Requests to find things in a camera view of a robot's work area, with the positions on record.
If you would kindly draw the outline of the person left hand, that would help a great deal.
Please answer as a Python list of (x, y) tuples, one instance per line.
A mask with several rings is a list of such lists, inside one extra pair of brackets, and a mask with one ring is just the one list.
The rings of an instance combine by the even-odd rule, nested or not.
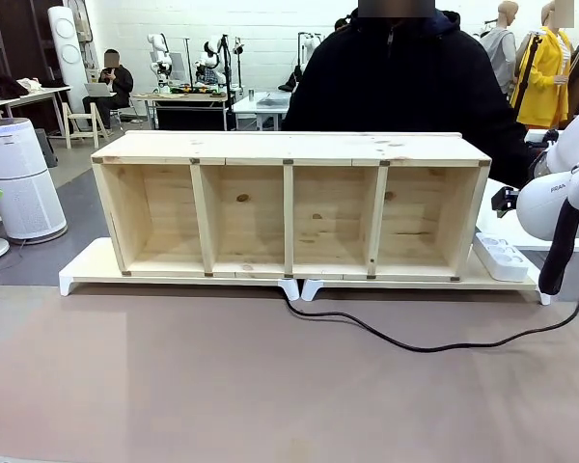
[(532, 174), (532, 178), (544, 177), (551, 174), (549, 165), (548, 165), (548, 154), (550, 149), (543, 150), (533, 162), (530, 173)]

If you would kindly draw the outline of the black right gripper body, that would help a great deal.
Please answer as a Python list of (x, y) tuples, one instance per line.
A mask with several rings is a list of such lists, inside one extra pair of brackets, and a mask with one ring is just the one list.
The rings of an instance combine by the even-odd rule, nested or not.
[(500, 188), (491, 198), (491, 208), (493, 211), (499, 206), (506, 205), (508, 212), (516, 210), (518, 191), (514, 188), (504, 186)]

